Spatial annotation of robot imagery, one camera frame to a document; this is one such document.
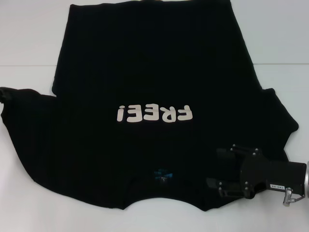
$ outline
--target t-shirt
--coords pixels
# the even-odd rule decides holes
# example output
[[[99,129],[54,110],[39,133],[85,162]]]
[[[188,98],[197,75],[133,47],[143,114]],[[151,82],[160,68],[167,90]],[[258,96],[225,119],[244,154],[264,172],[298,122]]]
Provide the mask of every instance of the t-shirt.
[[[4,90],[2,119],[31,178],[124,209],[164,197],[225,205],[207,178],[238,181],[216,150],[287,160],[298,124],[262,90],[230,3],[125,2],[70,8],[57,97]]]

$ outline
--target white table surface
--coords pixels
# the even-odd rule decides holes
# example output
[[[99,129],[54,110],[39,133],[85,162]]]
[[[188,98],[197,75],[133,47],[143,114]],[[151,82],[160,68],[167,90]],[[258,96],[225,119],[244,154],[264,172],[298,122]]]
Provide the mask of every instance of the white table surface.
[[[73,3],[102,0],[0,0],[0,86],[52,95]],[[232,0],[232,4],[263,88],[274,88],[300,125],[286,152],[291,161],[307,163],[309,1]],[[0,232],[308,231],[309,200],[288,208],[282,206],[283,197],[284,193],[267,190],[252,200],[208,212],[162,198],[137,202],[123,211],[93,206],[34,183],[0,122]]]

